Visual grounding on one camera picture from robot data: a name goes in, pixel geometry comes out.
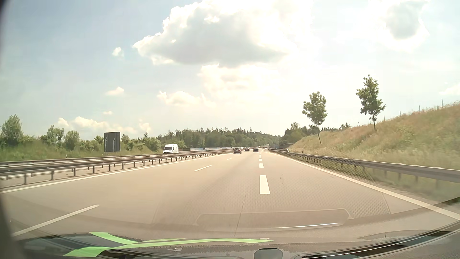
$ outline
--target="windshield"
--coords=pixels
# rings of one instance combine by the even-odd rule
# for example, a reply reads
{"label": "windshield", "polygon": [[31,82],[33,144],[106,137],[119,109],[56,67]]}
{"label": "windshield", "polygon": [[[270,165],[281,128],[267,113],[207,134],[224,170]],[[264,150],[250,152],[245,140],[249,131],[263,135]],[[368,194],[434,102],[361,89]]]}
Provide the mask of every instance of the windshield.
{"label": "windshield", "polygon": [[454,0],[9,1],[7,237],[50,258],[279,248],[301,259],[452,226],[458,10]]}

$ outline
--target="car hood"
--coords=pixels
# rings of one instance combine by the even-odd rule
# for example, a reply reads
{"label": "car hood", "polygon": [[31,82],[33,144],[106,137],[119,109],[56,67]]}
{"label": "car hood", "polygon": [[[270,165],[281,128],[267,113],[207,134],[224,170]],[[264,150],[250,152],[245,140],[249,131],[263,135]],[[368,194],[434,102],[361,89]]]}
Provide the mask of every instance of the car hood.
{"label": "car hood", "polygon": [[410,233],[386,232],[363,236],[354,240],[337,239],[324,241],[318,238],[165,238],[140,240],[108,232],[90,232],[65,235],[49,235],[18,241],[29,258],[126,258],[157,255],[161,258],[254,258],[260,249],[277,248],[284,258],[320,258],[353,254],[353,258],[377,255],[417,245],[454,233],[451,230],[427,230]]}

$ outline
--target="treeline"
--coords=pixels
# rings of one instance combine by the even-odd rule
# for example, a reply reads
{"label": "treeline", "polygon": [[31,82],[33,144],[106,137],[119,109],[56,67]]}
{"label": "treeline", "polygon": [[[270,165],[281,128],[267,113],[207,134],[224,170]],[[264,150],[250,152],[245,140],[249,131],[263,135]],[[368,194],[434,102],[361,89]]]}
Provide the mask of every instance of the treeline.
{"label": "treeline", "polygon": [[[351,128],[351,126],[348,123],[340,125],[338,128],[321,128],[319,131],[342,131]],[[289,129],[286,129],[284,131],[284,135],[280,140],[280,144],[286,144],[286,143],[295,143],[299,140],[301,140],[303,137],[310,136],[310,135],[315,135],[318,133],[317,127],[314,125],[309,125],[308,127],[303,126],[300,127],[299,123],[293,122],[291,123],[291,127]]]}
{"label": "treeline", "polygon": [[156,137],[162,145],[178,144],[179,147],[254,147],[265,144],[278,144],[281,136],[242,128],[184,129],[168,131]]}
{"label": "treeline", "polygon": [[[149,137],[145,132],[142,137],[131,139],[128,135],[121,137],[121,149],[126,151],[152,151],[157,152],[166,144],[178,144],[179,147],[253,147],[265,144],[278,144],[281,136],[273,136],[256,132],[252,129],[211,128],[184,129],[175,132],[168,131],[164,135]],[[40,143],[56,150],[100,152],[104,151],[104,138],[97,135],[94,139],[83,140],[76,130],[65,132],[63,128],[54,125],[48,129],[46,134],[41,136],[26,135],[22,131],[21,120],[17,115],[11,115],[1,127],[0,148],[8,149],[19,145],[27,146],[31,143]]]}

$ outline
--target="green sticker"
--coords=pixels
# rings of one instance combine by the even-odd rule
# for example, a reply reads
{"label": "green sticker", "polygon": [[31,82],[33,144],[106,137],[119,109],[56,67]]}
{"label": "green sticker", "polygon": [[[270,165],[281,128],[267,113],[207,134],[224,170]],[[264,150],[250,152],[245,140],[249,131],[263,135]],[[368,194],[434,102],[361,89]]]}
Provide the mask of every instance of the green sticker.
{"label": "green sticker", "polygon": [[141,248],[141,247],[160,247],[160,246],[172,246],[172,245],[183,245],[183,244],[195,244],[195,243],[205,243],[205,242],[238,242],[238,243],[249,243],[249,244],[256,244],[256,243],[263,243],[263,242],[271,242],[272,240],[260,240],[260,239],[242,239],[242,238],[213,238],[213,239],[197,239],[197,240],[179,240],[179,239],[156,239],[156,240],[148,240],[143,242],[135,242],[131,240],[127,240],[124,238],[119,238],[113,236],[106,232],[90,232],[94,235],[96,233],[97,236],[102,237],[104,239],[112,240],[121,244],[123,246],[119,247],[84,247],[80,249],[76,249],[70,251],[69,253],[65,254],[64,256],[73,256],[73,257],[96,257],[100,253],[106,250],[111,249],[129,249],[129,248]]}

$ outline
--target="road sign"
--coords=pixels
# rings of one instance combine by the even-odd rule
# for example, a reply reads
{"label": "road sign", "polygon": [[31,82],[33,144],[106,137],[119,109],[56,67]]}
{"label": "road sign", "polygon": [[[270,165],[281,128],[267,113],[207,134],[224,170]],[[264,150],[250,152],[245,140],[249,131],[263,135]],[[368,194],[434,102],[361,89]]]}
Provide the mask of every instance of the road sign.
{"label": "road sign", "polygon": [[104,152],[120,151],[120,132],[104,132]]}

